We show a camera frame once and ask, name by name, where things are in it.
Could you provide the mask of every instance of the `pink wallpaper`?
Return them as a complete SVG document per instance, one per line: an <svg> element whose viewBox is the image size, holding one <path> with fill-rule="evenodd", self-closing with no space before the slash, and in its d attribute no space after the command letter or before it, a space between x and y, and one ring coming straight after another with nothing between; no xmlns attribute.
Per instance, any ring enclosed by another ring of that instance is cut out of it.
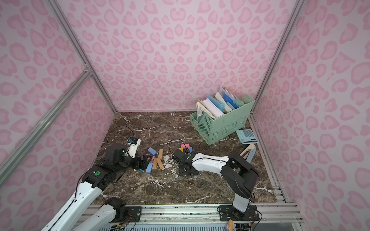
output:
<svg viewBox="0 0 370 231"><path fill-rule="evenodd" d="M256 114L309 230L370 230L370 1L310 0Z"/></svg>
<svg viewBox="0 0 370 231"><path fill-rule="evenodd" d="M0 2L0 165L84 69L43 0Z"/></svg>
<svg viewBox="0 0 370 231"><path fill-rule="evenodd" d="M255 96L295 0L60 0L119 111Z"/></svg>
<svg viewBox="0 0 370 231"><path fill-rule="evenodd" d="M40 230L92 165L113 113L88 79L0 188L0 230Z"/></svg>

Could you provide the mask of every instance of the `wooden stick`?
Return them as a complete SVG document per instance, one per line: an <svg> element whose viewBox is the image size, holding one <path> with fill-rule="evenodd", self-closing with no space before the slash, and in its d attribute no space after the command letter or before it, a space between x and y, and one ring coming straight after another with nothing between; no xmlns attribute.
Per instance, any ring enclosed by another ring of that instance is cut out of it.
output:
<svg viewBox="0 0 370 231"><path fill-rule="evenodd" d="M157 158L155 158L153 160L153 168L152 168L152 170L156 170L156 169L157 169Z"/></svg>
<svg viewBox="0 0 370 231"><path fill-rule="evenodd" d="M158 153L158 159L162 159L162 156L163 156L163 149L160 149L159 150L159 153Z"/></svg>
<svg viewBox="0 0 370 231"><path fill-rule="evenodd" d="M156 160L157 160L157 164L158 164L159 169L161 169L161 170L164 169L162 161L159 158L157 158Z"/></svg>
<svg viewBox="0 0 370 231"><path fill-rule="evenodd" d="M256 146L255 145L248 145L248 147L246 149L244 149L244 151L242 153L240 153L240 156L243 156L244 153L248 152L248 151L251 151L252 149L255 149Z"/></svg>

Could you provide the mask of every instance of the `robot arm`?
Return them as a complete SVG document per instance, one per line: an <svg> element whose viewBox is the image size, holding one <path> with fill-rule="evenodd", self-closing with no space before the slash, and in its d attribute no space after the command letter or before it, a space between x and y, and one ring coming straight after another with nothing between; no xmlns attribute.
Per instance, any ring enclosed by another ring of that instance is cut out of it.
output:
<svg viewBox="0 0 370 231"><path fill-rule="evenodd" d="M151 156L150 158L135 157L136 148L140 141L137 138L130 138L128 149L125 145L120 144L107 147L104 158L83 175L82 182L78 184L76 192L42 231L70 231L91 202L113 182L117 174L124 173L129 167L139 169L147 166ZM97 213L75 230L99 230L113 219L125 218L126 214L125 203L121 199L113 197L108 199Z"/></svg>
<svg viewBox="0 0 370 231"><path fill-rule="evenodd" d="M199 171L210 171L222 175L235 192L233 207L245 213L258 179L258 171L239 154L230 156L208 156L202 153L186 153L176 150L173 158L179 163L179 175L195 175Z"/></svg>

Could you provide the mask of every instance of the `blue folder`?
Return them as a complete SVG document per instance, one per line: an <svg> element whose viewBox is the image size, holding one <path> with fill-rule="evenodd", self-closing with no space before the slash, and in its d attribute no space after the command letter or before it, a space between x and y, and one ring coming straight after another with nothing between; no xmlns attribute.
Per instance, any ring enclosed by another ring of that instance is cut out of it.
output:
<svg viewBox="0 0 370 231"><path fill-rule="evenodd" d="M227 94L223 95L223 99L226 103L229 103L231 106L233 106L233 108L238 108L238 106L234 103L234 100L232 100Z"/></svg>
<svg viewBox="0 0 370 231"><path fill-rule="evenodd" d="M213 98L212 96L210 95L207 95L207 98L216 106L218 107L218 109L221 110L221 112L223 112L223 109L225 108L225 104L224 103L221 103L220 101L218 101L217 99Z"/></svg>

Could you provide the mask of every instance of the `pink block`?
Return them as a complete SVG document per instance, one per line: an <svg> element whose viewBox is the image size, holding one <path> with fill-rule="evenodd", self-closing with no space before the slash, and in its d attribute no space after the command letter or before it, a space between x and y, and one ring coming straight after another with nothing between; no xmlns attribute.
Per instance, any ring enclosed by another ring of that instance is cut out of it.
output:
<svg viewBox="0 0 370 231"><path fill-rule="evenodd" d="M187 147L190 147L190 144L186 143L185 145L181 145L180 147L181 148L187 148Z"/></svg>

